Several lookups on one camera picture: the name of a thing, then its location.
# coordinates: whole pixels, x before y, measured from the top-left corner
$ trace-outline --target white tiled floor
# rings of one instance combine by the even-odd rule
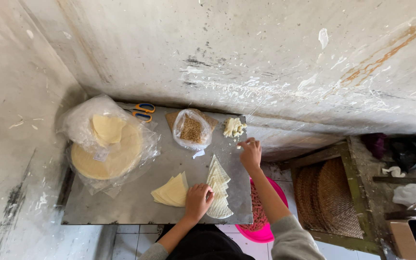
[[[296,216],[296,204],[293,195],[293,184],[290,172],[280,172],[275,164],[261,165],[266,176],[272,178],[282,188],[288,201],[290,211]],[[235,225],[217,225],[217,227],[232,238],[248,255],[256,260],[272,260],[270,251],[273,242],[260,244],[246,239],[239,233]],[[158,238],[157,225],[121,225],[117,230],[113,260],[137,260]],[[351,251],[317,241],[317,246],[327,260],[378,260],[379,256],[360,251]]]

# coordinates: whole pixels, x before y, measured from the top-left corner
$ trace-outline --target stack of triangular wrappers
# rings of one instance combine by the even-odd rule
[[[185,172],[178,174],[163,186],[153,190],[150,194],[153,201],[168,206],[185,207],[185,198],[189,187],[185,178]]]
[[[228,208],[228,193],[226,189],[229,187],[228,182],[231,180],[226,171],[219,164],[218,159],[213,155],[211,160],[207,184],[213,189],[214,201],[208,208],[207,215],[212,218],[226,218],[234,213]]]

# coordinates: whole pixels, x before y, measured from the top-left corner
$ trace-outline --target person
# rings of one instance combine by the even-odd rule
[[[301,227],[259,167],[260,142],[249,138],[238,145],[244,149],[240,162],[255,183],[274,235],[272,259],[325,260],[312,236]],[[253,260],[215,225],[197,224],[213,199],[213,191],[207,184],[190,187],[185,215],[176,225],[165,225],[157,242],[139,260]]]

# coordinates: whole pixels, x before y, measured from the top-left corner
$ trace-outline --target metal table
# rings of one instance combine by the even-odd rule
[[[178,145],[172,138],[170,128],[165,118],[166,113],[179,109],[157,107],[152,114],[153,121],[158,125],[155,132],[161,134],[161,154],[155,158],[150,169],[138,179],[124,184],[121,192],[115,198],[98,192],[91,196],[78,176],[72,184],[71,192],[62,218],[62,224],[168,224],[176,223],[183,215],[185,208],[166,206],[153,201],[150,192],[164,185],[171,176],[185,171],[187,183],[206,183],[208,168],[213,154],[216,154],[221,166],[225,169],[231,181],[227,189],[229,208],[234,214],[225,219],[215,219],[203,216],[200,223],[210,224],[245,224],[252,223],[250,179],[245,168],[239,161],[242,149],[236,149],[233,138],[225,138],[222,133],[228,114],[205,113],[219,121],[213,131],[213,139],[205,155],[192,159],[195,151]],[[244,133],[240,140],[246,140]]]

